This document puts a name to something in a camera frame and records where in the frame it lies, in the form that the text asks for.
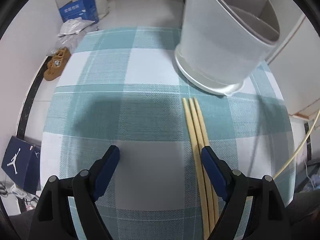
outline screw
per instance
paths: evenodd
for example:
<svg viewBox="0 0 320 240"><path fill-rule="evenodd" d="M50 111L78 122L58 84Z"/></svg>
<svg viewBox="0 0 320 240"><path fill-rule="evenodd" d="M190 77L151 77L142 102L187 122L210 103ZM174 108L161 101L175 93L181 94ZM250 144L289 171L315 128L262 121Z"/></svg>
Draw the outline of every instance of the screw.
<svg viewBox="0 0 320 240"><path fill-rule="evenodd" d="M239 170L232 170L232 173L233 173L233 175L236 175L236 176L241 175L241 171L239 171Z"/></svg>
<svg viewBox="0 0 320 240"><path fill-rule="evenodd" d="M59 67L59 66L61 65L61 62L60 62L59 60L55 60L55 61L54 61L54 64L55 64L57 67Z"/></svg>
<svg viewBox="0 0 320 240"><path fill-rule="evenodd" d="M264 176L264 179L269 182L272 181L272 177L269 175Z"/></svg>
<svg viewBox="0 0 320 240"><path fill-rule="evenodd" d="M89 171L88 170L82 170L82 171L80 171L80 176L81 177L85 177L85 176L87 176L89 174Z"/></svg>
<svg viewBox="0 0 320 240"><path fill-rule="evenodd" d="M51 176L51 177L49 178L49 181L50 181L50 182L54 182L54 181L56 180L56 178L57 178L56 176Z"/></svg>

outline wooden stick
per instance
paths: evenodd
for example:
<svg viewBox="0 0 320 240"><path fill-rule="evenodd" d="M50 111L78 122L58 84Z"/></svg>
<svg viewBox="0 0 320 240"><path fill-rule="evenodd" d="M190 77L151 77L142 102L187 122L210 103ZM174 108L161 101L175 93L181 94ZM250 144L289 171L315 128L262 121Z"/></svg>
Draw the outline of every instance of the wooden stick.
<svg viewBox="0 0 320 240"><path fill-rule="evenodd" d="M183 104L184 112L186 115L187 127L190 135L191 148L192 148L193 158L195 160L195 166L196 166L196 174L197 174L197 180L198 180L201 211L202 211L204 240L207 240L210 236L209 216L208 216L207 197L206 197L205 184L204 184L204 175L202 171L202 163L201 163L200 152L198 148L198 141L196 138L195 127L193 125L189 106L185 98L182 99L182 104Z"/></svg>
<svg viewBox="0 0 320 240"><path fill-rule="evenodd" d="M196 108L195 108L195 105L194 105L193 100L191 98L189 98L189 104L190 104L193 124L194 124L195 130L196 130L196 136L197 136L197 140L198 140L199 152L201 153L201 150L204 147L204 141L203 141L203 137L202 137L202 132L201 132L201 128L200 128L200 124L199 124L199 119L198 119L198 115L197 115L197 112L196 112ZM214 229L215 221L214 221L211 182L210 182L208 174L205 171L205 168L204 168L203 165L202 165L202 170L203 170L203 175L204 175L205 192L206 192L207 201L208 201L209 227L210 227L210 232L212 232L212 230Z"/></svg>
<svg viewBox="0 0 320 240"><path fill-rule="evenodd" d="M201 112L200 105L199 105L198 100L196 98L193 98L193 100L195 101L195 105L196 105L196 110L197 110L198 119L199 119L199 122L200 122L200 127L201 127L201 132L202 132L204 145L205 146L210 146L209 145L208 133L207 133L207 130L205 128L204 119L203 119L203 115L202 115L202 112ZM212 187L212 199L213 199L214 223L216 224L218 222L218 219L219 219L219 205L218 205L218 196L217 196L215 190L213 189L213 187Z"/></svg>

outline table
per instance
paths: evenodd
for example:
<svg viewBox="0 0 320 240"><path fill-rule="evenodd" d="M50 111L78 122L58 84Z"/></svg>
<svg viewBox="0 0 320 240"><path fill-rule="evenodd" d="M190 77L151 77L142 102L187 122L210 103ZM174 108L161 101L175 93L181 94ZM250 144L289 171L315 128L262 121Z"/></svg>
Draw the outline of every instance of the table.
<svg viewBox="0 0 320 240"><path fill-rule="evenodd" d="M120 162L99 212L113 239L203 239L200 199L181 99L197 97L212 149L246 176L273 175L294 150L281 92L263 62L231 97L193 86L179 72L180 29L116 28L89 33L55 90L41 148L41 185L76 175L111 144ZM276 184L285 204L295 166ZM74 200L71 212L85 239ZM220 210L224 202L220 199ZM250 200L237 236L244 233Z"/></svg>

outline blue gripper pad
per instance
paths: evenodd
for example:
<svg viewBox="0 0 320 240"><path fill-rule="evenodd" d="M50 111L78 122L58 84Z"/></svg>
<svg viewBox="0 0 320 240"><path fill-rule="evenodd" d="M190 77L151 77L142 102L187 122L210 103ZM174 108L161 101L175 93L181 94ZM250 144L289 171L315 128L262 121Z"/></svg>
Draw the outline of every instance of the blue gripper pad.
<svg viewBox="0 0 320 240"><path fill-rule="evenodd" d="M102 159L97 160L91 167L92 172L90 176L94 181L94 190L92 197L94 201L97 201L99 197L103 196L109 185L113 173L118 165L120 159L119 148L115 145L111 145Z"/></svg>
<svg viewBox="0 0 320 240"><path fill-rule="evenodd" d="M229 193L227 189L227 179L222 174L217 162L221 162L215 153L209 153L208 147L204 147L201 151L201 161L209 176L210 182L218 196L222 197L224 201L228 201Z"/></svg>

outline jumpman logo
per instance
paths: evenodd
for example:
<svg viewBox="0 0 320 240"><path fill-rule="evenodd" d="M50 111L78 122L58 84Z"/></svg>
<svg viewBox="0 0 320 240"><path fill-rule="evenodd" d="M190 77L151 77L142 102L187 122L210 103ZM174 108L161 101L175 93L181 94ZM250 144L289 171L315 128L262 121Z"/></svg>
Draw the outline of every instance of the jumpman logo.
<svg viewBox="0 0 320 240"><path fill-rule="evenodd" d="M18 152L17 152L17 153L14 155L14 157L11 159L11 162L7 164L7 166L13 165L14 171L15 171L16 174L18 174L18 173L17 173L17 169L16 169L16 159L17 159L17 156L18 156L20 150L21 150L21 149L19 148Z"/></svg>

